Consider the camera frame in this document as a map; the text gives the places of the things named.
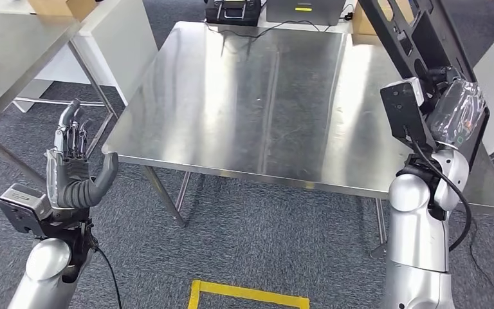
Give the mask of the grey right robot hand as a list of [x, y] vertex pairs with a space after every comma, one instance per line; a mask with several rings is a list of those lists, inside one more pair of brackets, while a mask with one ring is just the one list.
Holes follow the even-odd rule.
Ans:
[[441, 147], [471, 151], [479, 144], [489, 109], [478, 82], [469, 81], [457, 68], [440, 66], [428, 72], [439, 97], [430, 103], [425, 123]]

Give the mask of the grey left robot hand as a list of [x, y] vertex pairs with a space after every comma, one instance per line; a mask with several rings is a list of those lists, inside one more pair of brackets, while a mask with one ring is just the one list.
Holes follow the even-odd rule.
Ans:
[[87, 160], [87, 119], [81, 103], [72, 100], [59, 118], [54, 147], [46, 151], [46, 188], [55, 209], [88, 209], [97, 206], [111, 188], [118, 174], [118, 155], [107, 153], [97, 176], [89, 174]]

